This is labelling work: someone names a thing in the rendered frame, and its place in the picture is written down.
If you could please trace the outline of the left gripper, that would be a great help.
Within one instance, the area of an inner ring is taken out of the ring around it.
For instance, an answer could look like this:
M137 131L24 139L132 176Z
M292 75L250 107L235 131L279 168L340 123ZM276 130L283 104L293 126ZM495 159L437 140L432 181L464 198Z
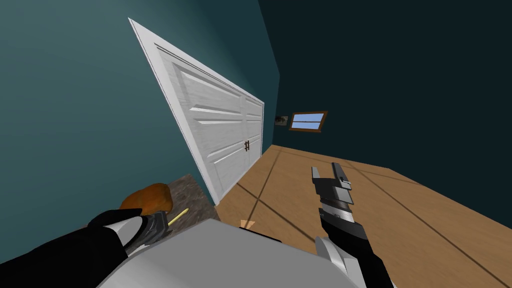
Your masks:
M151 215L143 215L144 229L139 238L141 245L152 245L162 240L168 233L168 219L165 211L156 211Z

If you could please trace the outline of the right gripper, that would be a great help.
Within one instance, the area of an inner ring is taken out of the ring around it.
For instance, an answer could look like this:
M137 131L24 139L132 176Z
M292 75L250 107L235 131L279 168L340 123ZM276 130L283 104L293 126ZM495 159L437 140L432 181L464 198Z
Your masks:
M321 198L327 200L336 200L353 205L353 198L350 195L352 187L345 172L339 163L332 162L331 165L336 179L320 178L318 168L314 166L311 167L312 183L314 184L316 193Z

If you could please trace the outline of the yellow pencil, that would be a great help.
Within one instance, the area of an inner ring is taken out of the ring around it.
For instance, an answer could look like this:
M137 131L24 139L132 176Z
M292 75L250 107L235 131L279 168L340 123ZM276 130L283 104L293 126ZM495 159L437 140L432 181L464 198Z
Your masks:
M176 221L178 221L183 215L185 215L189 211L189 208L186 208L185 210L181 211L179 214L176 215L175 218L173 218L171 221L168 222L168 226L170 227L172 224L174 224Z

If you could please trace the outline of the orange brown bread loaf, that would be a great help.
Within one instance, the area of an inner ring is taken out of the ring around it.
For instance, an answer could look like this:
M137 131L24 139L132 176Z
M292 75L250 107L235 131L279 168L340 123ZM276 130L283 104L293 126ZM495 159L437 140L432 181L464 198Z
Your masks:
M151 184L128 195L119 209L142 209L142 215L151 215L158 211L169 214L173 209L171 190L164 183Z

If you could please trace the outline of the brown framed window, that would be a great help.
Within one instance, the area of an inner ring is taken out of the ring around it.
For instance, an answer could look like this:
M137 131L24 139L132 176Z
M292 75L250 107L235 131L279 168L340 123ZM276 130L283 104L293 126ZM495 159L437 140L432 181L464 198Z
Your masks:
M295 112L291 117L289 130L320 133L327 114L327 111Z

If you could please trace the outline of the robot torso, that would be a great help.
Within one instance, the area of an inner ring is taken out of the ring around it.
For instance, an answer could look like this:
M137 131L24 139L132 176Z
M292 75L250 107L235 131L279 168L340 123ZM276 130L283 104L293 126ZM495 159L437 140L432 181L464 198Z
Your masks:
M357 288L335 264L207 219L131 254L97 288Z

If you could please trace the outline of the narrow white panelled door leaf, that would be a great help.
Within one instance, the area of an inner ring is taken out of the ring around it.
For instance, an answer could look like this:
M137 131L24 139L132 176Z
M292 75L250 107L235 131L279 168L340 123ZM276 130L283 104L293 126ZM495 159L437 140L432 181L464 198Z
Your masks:
M264 107L258 101L244 97L245 120L247 128L247 140L250 142L248 150L249 168L261 157L262 153L262 131Z

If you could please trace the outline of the wide white panelled door leaf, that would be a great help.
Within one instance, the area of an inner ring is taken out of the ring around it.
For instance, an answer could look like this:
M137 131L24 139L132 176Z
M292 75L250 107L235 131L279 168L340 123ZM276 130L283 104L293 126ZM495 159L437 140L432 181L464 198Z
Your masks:
M218 205L249 169L243 92L130 20L201 177Z

